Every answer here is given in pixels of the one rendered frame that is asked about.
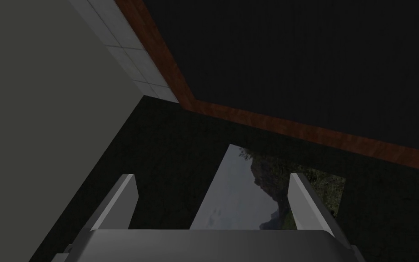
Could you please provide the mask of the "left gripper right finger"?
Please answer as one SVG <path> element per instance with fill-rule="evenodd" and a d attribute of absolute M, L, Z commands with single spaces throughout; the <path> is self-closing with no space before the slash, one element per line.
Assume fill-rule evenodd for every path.
<path fill-rule="evenodd" d="M 331 212 L 324 206 L 303 174 L 290 174 L 288 201 L 296 228 L 322 230 L 335 237 Z"/>

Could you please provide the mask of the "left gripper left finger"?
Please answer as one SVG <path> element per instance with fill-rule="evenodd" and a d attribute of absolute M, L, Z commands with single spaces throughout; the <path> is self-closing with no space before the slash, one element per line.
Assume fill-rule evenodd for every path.
<path fill-rule="evenodd" d="M 88 231 L 128 229 L 139 199 L 133 174 L 123 174 L 85 224 Z"/>

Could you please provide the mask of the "landscape picture on wall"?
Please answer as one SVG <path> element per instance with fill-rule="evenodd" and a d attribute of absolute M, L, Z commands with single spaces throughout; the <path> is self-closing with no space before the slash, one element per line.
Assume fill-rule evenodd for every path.
<path fill-rule="evenodd" d="M 294 230 L 287 198 L 291 173 L 304 174 L 332 216 L 337 216 L 344 177 L 230 145 L 191 229 Z"/>

